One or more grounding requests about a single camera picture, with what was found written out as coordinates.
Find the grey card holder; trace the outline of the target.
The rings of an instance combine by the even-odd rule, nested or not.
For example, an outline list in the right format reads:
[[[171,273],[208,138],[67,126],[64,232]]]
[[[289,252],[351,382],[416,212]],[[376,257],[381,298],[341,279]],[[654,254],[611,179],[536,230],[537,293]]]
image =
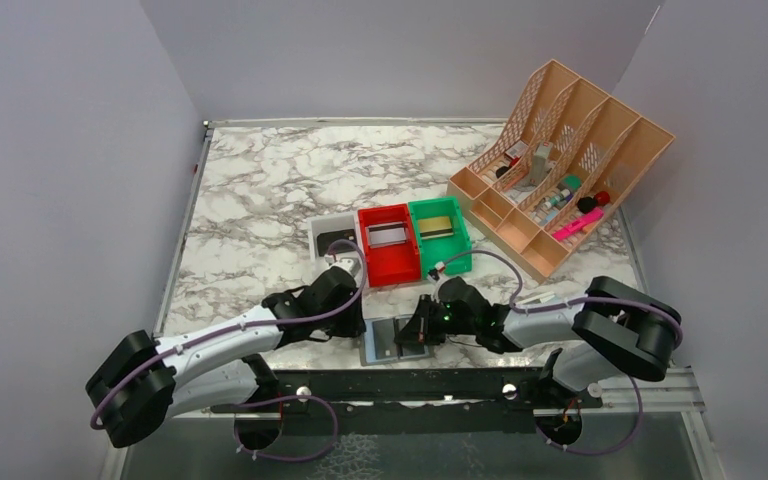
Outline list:
[[[409,319],[409,315],[366,319],[366,331],[359,341],[360,364],[369,367],[431,358],[433,352],[427,346],[403,347],[395,343],[396,334]]]

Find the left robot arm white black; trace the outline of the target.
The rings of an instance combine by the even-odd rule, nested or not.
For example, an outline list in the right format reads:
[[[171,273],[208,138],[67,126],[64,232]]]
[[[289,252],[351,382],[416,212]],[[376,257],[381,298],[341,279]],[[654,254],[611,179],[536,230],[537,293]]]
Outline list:
[[[341,265],[309,285],[274,293],[247,312],[189,334],[126,335],[91,375],[85,391],[90,426],[123,448],[164,421],[207,407],[260,401],[276,392],[262,354],[309,341],[363,332],[359,282]]]

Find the green plastic bin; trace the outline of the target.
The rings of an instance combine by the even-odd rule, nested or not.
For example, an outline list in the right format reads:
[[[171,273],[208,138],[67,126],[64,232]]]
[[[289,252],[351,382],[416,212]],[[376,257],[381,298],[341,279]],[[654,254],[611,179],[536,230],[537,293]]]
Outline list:
[[[408,239],[415,244],[419,277],[438,263],[472,248],[461,207],[454,196],[407,203]]]

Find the black card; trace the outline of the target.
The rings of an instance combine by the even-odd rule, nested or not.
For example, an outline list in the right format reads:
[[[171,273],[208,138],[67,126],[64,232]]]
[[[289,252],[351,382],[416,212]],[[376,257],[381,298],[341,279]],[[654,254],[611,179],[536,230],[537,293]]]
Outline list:
[[[341,229],[329,232],[321,232],[315,237],[315,253],[317,257],[339,256],[351,254],[355,249],[351,245],[340,243],[334,246],[334,243],[340,240],[356,244],[356,233],[353,228]]]

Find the red plastic bin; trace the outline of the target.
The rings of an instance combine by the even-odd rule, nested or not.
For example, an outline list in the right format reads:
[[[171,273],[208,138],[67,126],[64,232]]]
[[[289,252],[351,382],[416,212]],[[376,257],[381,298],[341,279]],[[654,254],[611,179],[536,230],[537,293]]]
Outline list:
[[[420,255],[408,206],[404,203],[357,211],[369,286],[417,282]]]

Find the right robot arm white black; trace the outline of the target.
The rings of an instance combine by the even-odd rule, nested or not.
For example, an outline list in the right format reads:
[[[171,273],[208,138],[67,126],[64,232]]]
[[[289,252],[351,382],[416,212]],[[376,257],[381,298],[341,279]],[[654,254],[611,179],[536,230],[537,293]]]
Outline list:
[[[495,354],[573,342],[551,353],[540,377],[543,390],[566,396],[620,374],[661,381],[683,340],[674,309],[607,276],[594,278],[582,297],[529,307],[491,303],[462,278],[447,279],[420,297],[394,341],[436,346],[456,335]]]

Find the white plastic bin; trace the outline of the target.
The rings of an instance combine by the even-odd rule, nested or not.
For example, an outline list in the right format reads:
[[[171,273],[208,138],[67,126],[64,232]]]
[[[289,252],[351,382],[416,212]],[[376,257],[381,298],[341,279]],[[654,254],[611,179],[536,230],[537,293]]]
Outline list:
[[[353,228],[356,233],[355,245],[359,248],[363,247],[363,242],[360,236],[360,228],[359,228],[356,211],[345,211],[345,212],[310,217],[307,220],[307,228],[308,228],[309,254],[310,254],[311,261],[314,264],[324,264],[328,259],[333,260],[334,257],[337,257],[337,258],[346,257],[346,256],[353,257],[353,258],[357,257],[356,251],[351,254],[343,254],[339,256],[317,257],[315,253],[315,237],[317,234],[321,232],[329,232],[329,231]]]

